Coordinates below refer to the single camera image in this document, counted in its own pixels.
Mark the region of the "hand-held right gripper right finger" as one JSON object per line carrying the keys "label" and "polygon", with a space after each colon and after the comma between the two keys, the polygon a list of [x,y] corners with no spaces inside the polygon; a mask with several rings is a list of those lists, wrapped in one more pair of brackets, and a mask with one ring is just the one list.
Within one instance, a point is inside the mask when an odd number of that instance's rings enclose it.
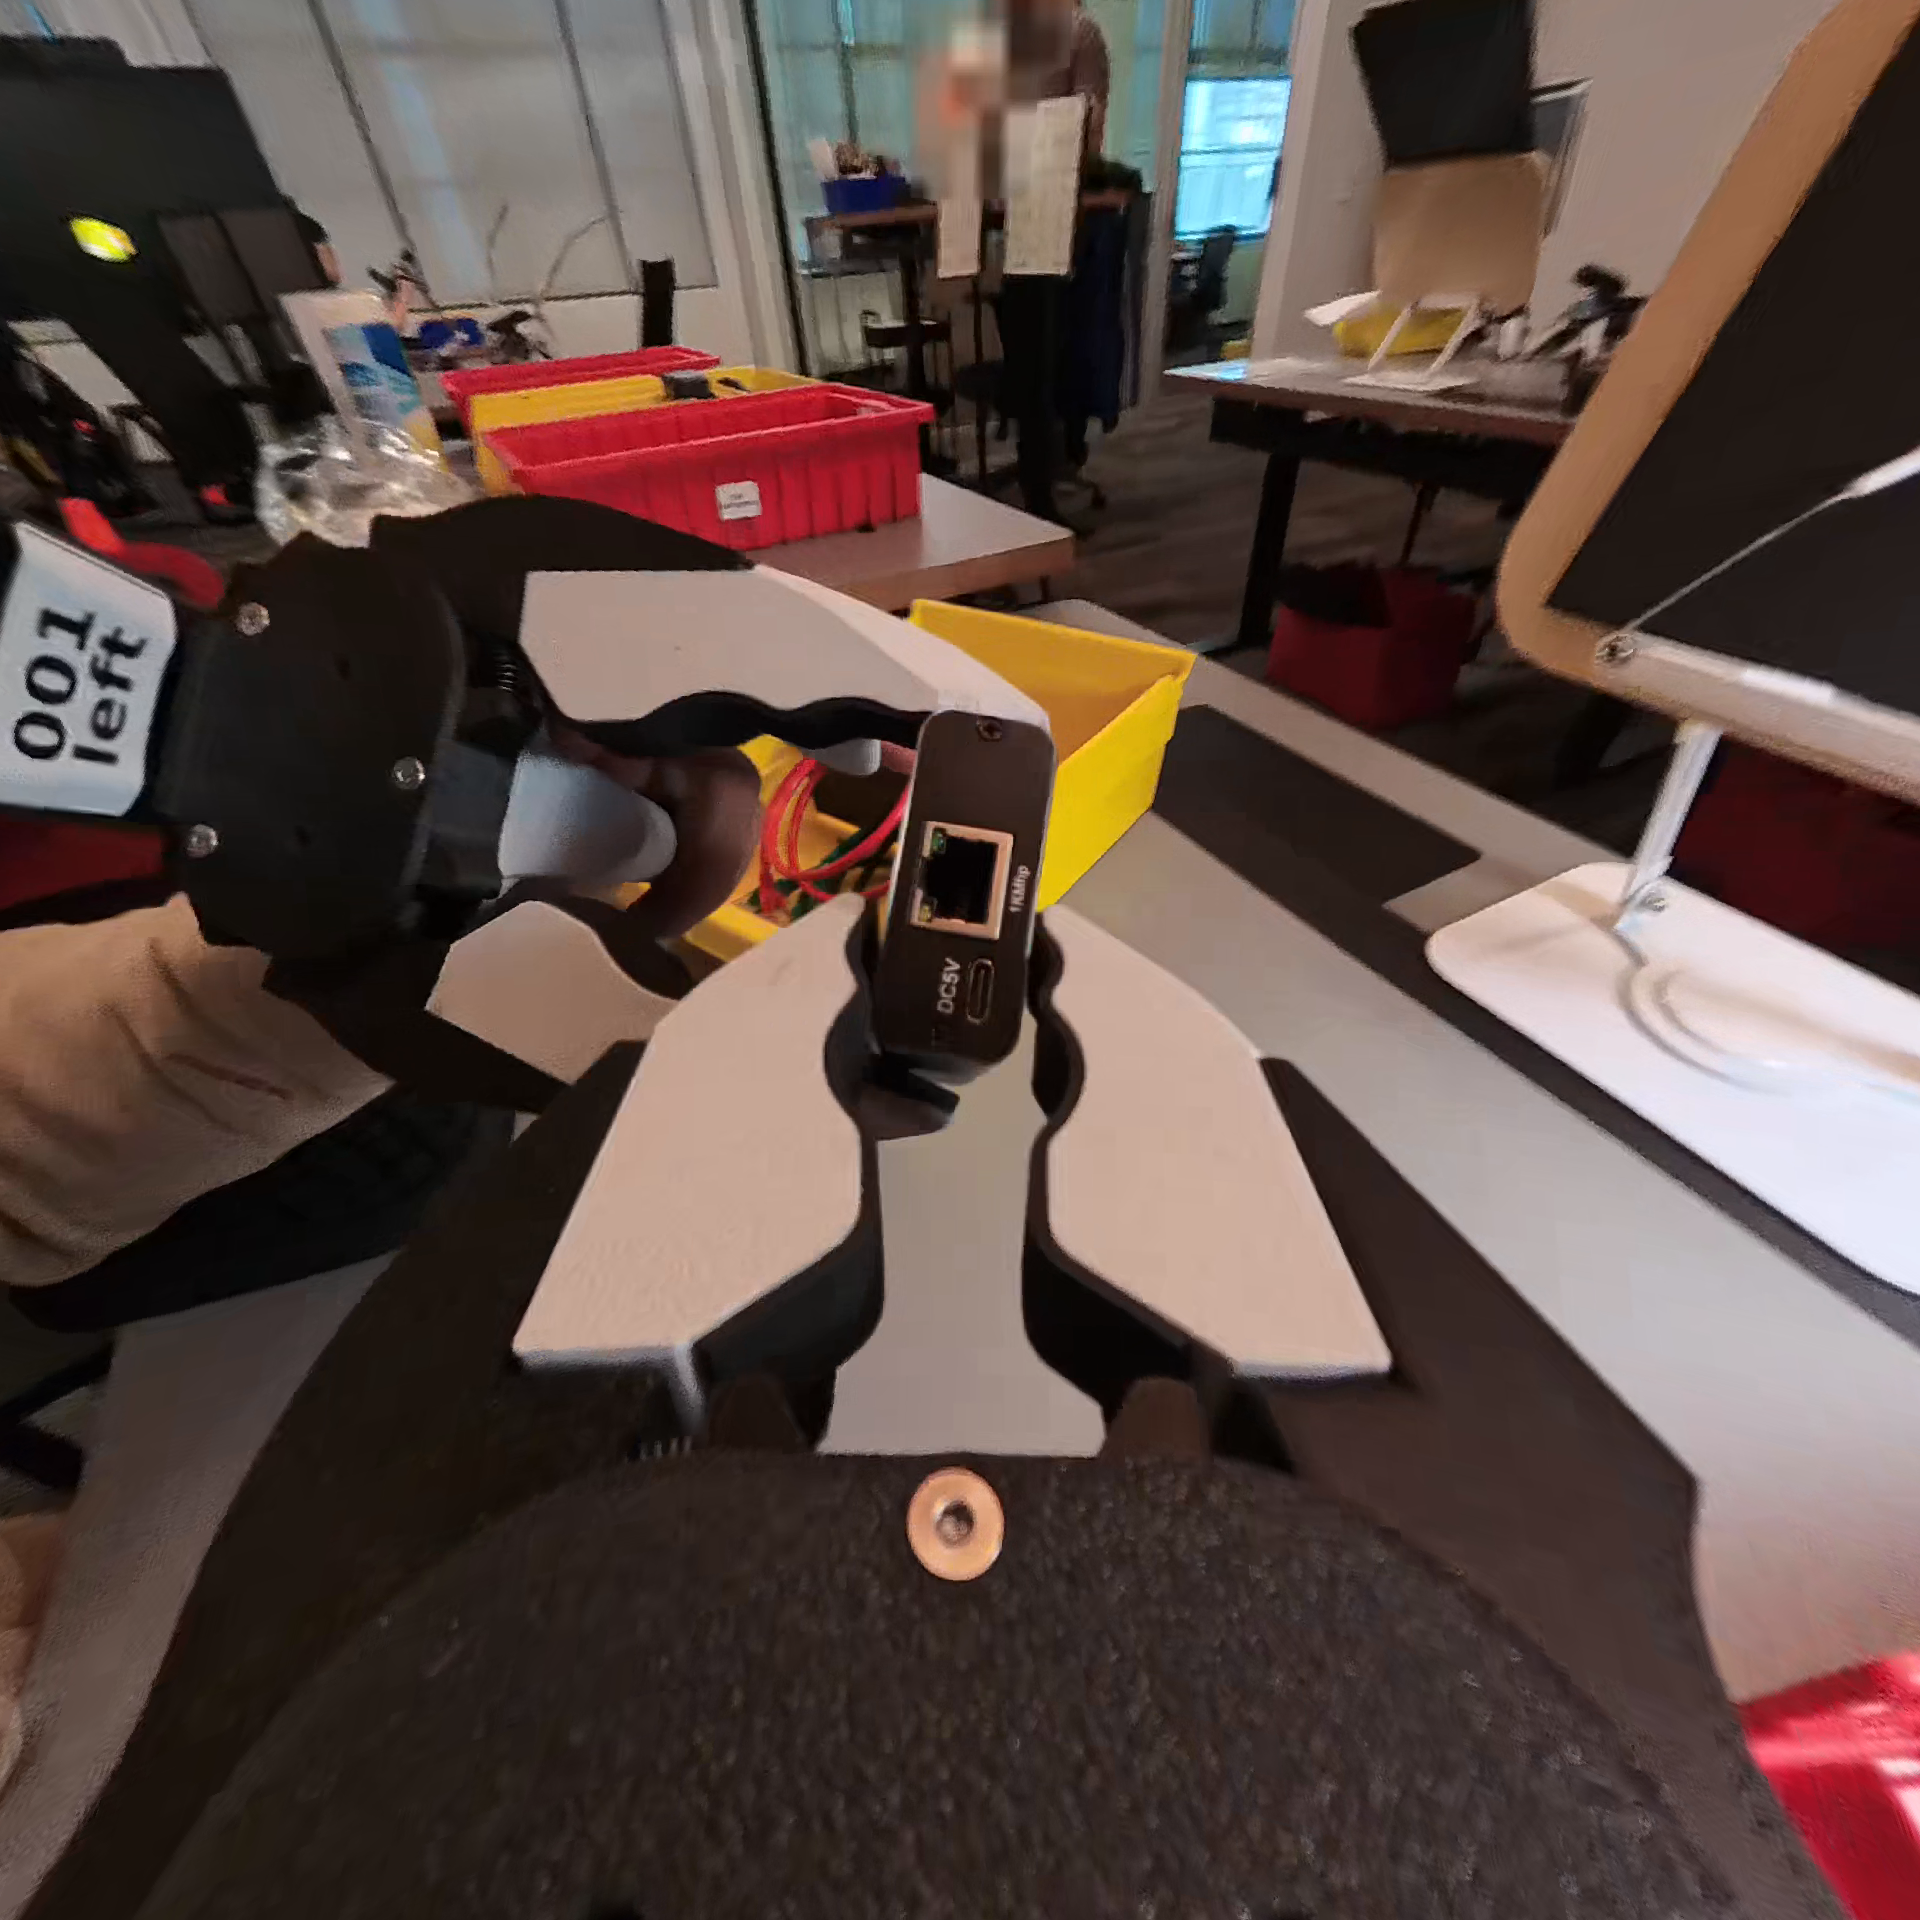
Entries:
{"label": "hand-held right gripper right finger", "polygon": [[1038,1039],[1062,1043],[1034,1170],[1034,1252],[1234,1383],[1386,1377],[1265,1046],[1087,913],[1042,913]]}

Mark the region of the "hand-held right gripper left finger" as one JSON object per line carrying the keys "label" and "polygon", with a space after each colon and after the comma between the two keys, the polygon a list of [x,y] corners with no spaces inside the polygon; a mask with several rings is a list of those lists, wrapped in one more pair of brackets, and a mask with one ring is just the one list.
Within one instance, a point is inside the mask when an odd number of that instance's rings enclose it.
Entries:
{"label": "hand-held right gripper left finger", "polygon": [[834,1377],[880,1320],[868,912],[822,904],[647,1039],[560,1230],[514,1356],[641,1366],[687,1430],[718,1388]]}

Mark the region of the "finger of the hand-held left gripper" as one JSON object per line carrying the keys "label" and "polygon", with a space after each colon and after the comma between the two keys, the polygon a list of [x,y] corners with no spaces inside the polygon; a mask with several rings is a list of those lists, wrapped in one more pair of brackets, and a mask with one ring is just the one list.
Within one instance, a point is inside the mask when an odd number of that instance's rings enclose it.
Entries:
{"label": "finger of the hand-held left gripper", "polygon": [[913,747],[940,708],[1048,735],[1038,701],[949,639],[776,565],[536,572],[522,659],[550,708],[614,759]]}
{"label": "finger of the hand-held left gripper", "polygon": [[424,1009],[573,1088],[606,1046],[647,1043],[687,991],[687,958],[623,904],[522,896],[446,950]]}

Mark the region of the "black ethernet adapter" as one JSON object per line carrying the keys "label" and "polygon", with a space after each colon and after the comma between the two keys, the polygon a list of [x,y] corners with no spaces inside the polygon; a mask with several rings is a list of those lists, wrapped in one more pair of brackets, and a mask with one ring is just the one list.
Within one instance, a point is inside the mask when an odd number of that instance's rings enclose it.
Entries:
{"label": "black ethernet adapter", "polygon": [[956,1089],[1021,1043],[1052,782],[1038,703],[940,708],[921,729],[868,966],[879,1139],[940,1134]]}

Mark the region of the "person's left forearm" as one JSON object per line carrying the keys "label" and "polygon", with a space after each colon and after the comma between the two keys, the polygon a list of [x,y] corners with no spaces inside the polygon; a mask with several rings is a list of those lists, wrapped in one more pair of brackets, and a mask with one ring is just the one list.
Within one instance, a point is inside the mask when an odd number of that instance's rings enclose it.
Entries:
{"label": "person's left forearm", "polygon": [[0,1283],[70,1283],[385,1089],[181,896],[5,929]]}

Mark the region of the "person's left hand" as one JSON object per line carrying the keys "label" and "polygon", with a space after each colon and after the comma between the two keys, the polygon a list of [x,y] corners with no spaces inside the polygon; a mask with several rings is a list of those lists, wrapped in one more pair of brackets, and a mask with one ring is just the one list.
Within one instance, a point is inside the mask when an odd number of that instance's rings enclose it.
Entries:
{"label": "person's left hand", "polygon": [[636,898],[636,925],[654,944],[675,944],[738,891],[763,836],[763,775],[742,747],[711,747],[642,760],[641,794],[654,802],[675,854]]}

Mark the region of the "large red ribbed bin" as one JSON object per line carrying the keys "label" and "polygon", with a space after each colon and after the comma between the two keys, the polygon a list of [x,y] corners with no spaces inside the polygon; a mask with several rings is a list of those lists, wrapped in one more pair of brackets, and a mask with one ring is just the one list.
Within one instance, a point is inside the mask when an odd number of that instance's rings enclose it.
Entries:
{"label": "large red ribbed bin", "polygon": [[923,511],[921,397],[815,380],[492,436],[514,489],[612,504],[736,554],[874,532]]}

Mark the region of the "small yellow plastic bin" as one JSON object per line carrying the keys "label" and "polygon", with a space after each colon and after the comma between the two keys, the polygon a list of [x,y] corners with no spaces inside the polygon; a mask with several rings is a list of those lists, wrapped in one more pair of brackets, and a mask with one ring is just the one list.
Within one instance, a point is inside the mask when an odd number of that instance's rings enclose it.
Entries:
{"label": "small yellow plastic bin", "polygon": [[[904,616],[913,627],[988,664],[1048,716],[1059,775],[1038,871],[1042,912],[1052,912],[1150,815],[1187,674],[1196,665],[1175,642],[1091,627],[1097,616],[1097,603],[1072,603],[1069,623],[1048,623],[1031,609],[968,609],[940,602],[913,602]],[[763,771],[763,802],[770,811],[800,754],[776,738],[753,738],[748,759]],[[848,856],[879,832],[903,794],[904,771],[826,771],[800,815],[795,806],[776,815],[780,854],[795,854],[804,871]],[[687,932],[687,944],[717,964],[736,964],[766,932],[786,929],[792,904],[792,878],[763,886],[753,856],[731,904]]]}

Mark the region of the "white paper sheet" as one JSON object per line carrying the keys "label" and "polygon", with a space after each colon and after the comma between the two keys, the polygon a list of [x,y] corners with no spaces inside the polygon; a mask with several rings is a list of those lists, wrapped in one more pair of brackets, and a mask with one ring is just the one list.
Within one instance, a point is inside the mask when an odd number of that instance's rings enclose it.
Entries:
{"label": "white paper sheet", "polygon": [[1069,274],[1081,198],[1087,98],[1010,105],[994,117],[994,197],[988,117],[963,110],[932,131],[932,274],[968,281],[988,258],[988,212],[1002,209],[1002,274]]}

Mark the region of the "white panel stand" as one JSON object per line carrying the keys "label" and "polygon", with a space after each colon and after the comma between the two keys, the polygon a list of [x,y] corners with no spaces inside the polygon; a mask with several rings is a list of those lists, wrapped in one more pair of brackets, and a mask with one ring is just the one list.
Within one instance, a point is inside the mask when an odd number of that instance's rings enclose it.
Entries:
{"label": "white panel stand", "polygon": [[1633,861],[1428,932],[1439,979],[1788,1222],[1920,1289],[1920,1002],[1670,878],[1720,735],[1683,726]]}

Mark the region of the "brown top desk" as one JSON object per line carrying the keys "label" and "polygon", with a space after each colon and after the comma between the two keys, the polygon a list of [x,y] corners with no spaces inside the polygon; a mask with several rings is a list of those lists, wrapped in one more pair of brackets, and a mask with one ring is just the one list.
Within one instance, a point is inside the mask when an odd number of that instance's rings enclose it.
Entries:
{"label": "brown top desk", "polygon": [[1471,384],[1354,384],[1324,358],[1174,367],[1158,384],[1212,403],[1212,443],[1265,458],[1237,620],[1227,639],[1199,642],[1212,659],[1266,649],[1305,468],[1393,474],[1422,501],[1465,489],[1527,504],[1573,435],[1573,416],[1558,403],[1502,402]]}

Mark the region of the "red plastic box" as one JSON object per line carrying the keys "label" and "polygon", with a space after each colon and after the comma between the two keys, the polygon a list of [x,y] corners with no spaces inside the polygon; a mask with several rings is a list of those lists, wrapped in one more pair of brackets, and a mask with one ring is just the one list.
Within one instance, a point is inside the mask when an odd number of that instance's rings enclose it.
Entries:
{"label": "red plastic box", "polygon": [[1807,1852],[1856,1920],[1920,1917],[1920,1657],[1890,1655],[1741,1706]]}

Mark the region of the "small black display board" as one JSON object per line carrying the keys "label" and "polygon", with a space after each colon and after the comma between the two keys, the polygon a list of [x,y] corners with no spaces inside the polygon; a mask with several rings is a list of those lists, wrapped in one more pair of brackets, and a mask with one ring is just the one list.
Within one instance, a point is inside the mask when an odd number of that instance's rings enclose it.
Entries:
{"label": "small black display board", "polygon": [[1366,281],[1311,308],[1365,327],[1354,384],[1459,384],[1482,324],[1530,308],[1547,235],[1534,144],[1534,5],[1406,0],[1366,7],[1354,61],[1380,171],[1366,190]]}

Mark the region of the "tan framed black panel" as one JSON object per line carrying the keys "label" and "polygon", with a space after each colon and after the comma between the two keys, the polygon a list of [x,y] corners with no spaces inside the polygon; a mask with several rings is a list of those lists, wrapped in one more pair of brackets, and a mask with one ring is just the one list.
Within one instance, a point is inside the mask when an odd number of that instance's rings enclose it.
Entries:
{"label": "tan framed black panel", "polygon": [[1917,802],[1917,190],[1917,5],[1835,5],[1505,538],[1522,659]]}

